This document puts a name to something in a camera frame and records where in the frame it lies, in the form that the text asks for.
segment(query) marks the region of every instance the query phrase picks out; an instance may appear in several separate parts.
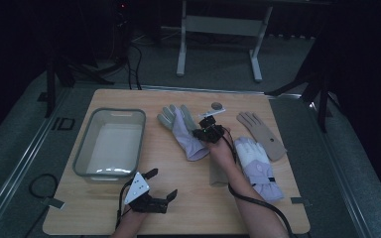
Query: glass baking dish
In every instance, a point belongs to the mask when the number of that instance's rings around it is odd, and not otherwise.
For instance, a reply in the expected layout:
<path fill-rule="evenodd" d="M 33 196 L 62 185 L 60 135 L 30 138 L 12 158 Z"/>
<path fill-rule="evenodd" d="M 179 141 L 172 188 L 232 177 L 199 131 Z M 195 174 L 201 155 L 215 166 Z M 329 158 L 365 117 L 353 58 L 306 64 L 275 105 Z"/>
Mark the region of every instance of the glass baking dish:
<path fill-rule="evenodd" d="M 138 168 L 145 121 L 140 109 L 93 111 L 73 162 L 75 173 L 93 180 L 131 178 Z"/>

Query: gray carpet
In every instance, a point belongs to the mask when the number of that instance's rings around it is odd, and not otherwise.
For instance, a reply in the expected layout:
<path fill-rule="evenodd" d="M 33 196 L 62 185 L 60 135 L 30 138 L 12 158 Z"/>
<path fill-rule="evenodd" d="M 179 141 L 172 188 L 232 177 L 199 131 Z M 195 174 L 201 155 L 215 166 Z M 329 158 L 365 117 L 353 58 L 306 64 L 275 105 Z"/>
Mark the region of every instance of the gray carpet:
<path fill-rule="evenodd" d="M 201 36 L 193 37 L 188 47 L 184 77 L 176 77 L 178 38 L 168 38 L 161 46 L 144 45 L 148 43 L 145 39 L 135 42 L 143 55 L 138 72 L 144 89 L 150 86 L 169 86 L 232 91 L 273 90 L 293 80 L 312 45 L 312 41 L 303 39 L 266 39 L 259 57 L 264 80 L 257 83 L 252 79 L 247 53 L 247 46 L 252 46 L 248 45 L 250 40 L 242 39 L 232 46 L 206 45 L 201 43 Z M 131 49 L 130 58 L 132 66 L 136 66 L 138 51 Z M 116 82 L 111 87 L 127 87 L 125 69 L 105 77 Z M 43 116 L 46 104 L 37 102 L 45 85 L 43 75 L 36 79 L 0 127 L 1 188 L 9 173 L 23 158 L 23 153 L 28 150 L 42 123 L 51 125 L 24 178 L 16 186 L 13 198 L 3 209 L 0 237 L 25 237 L 32 227 L 29 237 L 49 237 L 42 231 L 44 217 L 41 214 L 45 207 L 38 198 L 30 195 L 29 184 L 41 174 L 52 174 L 57 178 L 62 175 L 92 93 L 102 87 L 82 78 L 66 94 L 65 90 L 59 88 L 60 95 L 66 95 L 65 100 L 56 111 L 54 119 L 45 120 Z M 290 92 L 301 93 L 303 88 L 301 86 Z M 271 105 L 289 150 L 302 197 L 312 204 L 306 207 L 312 237 L 381 237 L 381 185 L 376 176 L 370 173 L 364 151 L 343 115 L 329 107 L 333 117 L 326 119 L 329 132 L 324 135 L 313 119 L 315 113 L 300 99 L 279 97 L 271 99 Z M 53 128 L 57 118 L 74 119 L 72 130 Z M 346 176 L 342 181 L 360 201 L 359 206 L 367 218 L 371 236 L 357 234 L 358 224 L 347 209 L 352 203 L 341 193 L 346 187 L 341 187 L 341 179 L 335 172 L 335 158 L 340 160 L 338 164 Z M 35 186 L 35 191 L 43 194 L 48 194 L 53 189 L 54 186 L 48 179 L 43 179 L 43 182 Z"/>

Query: small white object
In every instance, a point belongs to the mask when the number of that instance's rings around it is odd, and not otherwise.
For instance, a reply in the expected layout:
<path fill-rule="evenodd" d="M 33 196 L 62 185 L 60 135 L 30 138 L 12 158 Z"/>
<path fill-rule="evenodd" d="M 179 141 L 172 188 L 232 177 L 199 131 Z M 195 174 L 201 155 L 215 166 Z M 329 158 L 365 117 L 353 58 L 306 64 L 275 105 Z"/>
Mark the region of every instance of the small white object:
<path fill-rule="evenodd" d="M 219 110 L 210 110 L 210 111 L 207 111 L 203 114 L 199 114 L 199 118 L 202 119 L 202 118 L 205 118 L 205 117 L 208 117 L 208 116 L 212 116 L 212 115 L 215 115 L 215 114 L 218 114 L 218 113 L 221 113 L 221 112 L 225 112 L 225 108 L 221 108 Z"/>
<path fill-rule="evenodd" d="M 137 172 L 134 176 L 134 180 L 132 181 L 131 187 L 129 188 L 128 193 L 125 197 L 125 204 L 129 204 L 129 202 L 135 200 L 140 195 L 149 191 L 150 187 L 148 186 L 145 179 L 141 176 L 139 172 Z"/>

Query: table leg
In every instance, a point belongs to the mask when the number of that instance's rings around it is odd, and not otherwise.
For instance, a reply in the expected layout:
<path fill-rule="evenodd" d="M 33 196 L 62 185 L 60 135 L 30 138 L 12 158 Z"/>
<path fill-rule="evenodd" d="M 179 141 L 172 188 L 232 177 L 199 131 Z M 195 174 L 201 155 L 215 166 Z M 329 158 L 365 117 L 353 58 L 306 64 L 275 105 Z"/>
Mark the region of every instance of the table leg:
<path fill-rule="evenodd" d="M 185 75 L 185 63 L 187 59 L 187 1 L 182 1 L 182 28 L 181 28 L 181 49 L 179 51 L 177 76 Z"/>
<path fill-rule="evenodd" d="M 258 41 L 256 43 L 255 49 L 249 51 L 250 61 L 252 63 L 252 71 L 255 81 L 260 82 L 262 80 L 261 68 L 258 62 L 258 54 L 261 49 L 262 41 L 265 37 L 265 32 L 268 27 L 268 22 L 271 17 L 273 7 L 268 7 L 265 17 L 262 21 L 261 27 L 259 29 Z"/>

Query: gray glove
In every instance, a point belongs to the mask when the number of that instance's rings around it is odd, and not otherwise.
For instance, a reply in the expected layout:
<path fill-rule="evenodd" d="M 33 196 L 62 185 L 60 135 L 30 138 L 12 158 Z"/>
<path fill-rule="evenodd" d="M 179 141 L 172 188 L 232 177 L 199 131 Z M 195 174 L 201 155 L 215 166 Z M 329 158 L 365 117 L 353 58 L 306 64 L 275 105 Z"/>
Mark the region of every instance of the gray glove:
<path fill-rule="evenodd" d="M 196 129 L 196 124 L 186 106 L 182 105 L 180 109 L 175 105 L 163 107 L 163 114 L 157 115 L 157 119 L 173 132 L 189 161 L 200 160 L 209 153 L 209 149 L 192 135 L 191 131 Z"/>

